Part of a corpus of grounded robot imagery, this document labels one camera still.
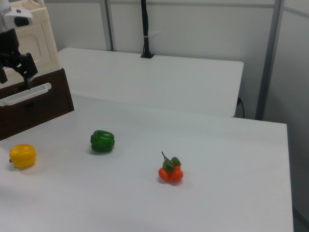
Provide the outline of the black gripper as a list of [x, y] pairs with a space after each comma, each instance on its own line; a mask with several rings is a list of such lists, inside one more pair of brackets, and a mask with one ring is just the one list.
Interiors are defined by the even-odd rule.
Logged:
[[[0, 34], [0, 63], [1, 66], [11, 68], [24, 78], [27, 89], [33, 88], [33, 76], [38, 73], [31, 53], [21, 54], [19, 41], [15, 29]], [[7, 82], [4, 69], [0, 69], [0, 83]]]

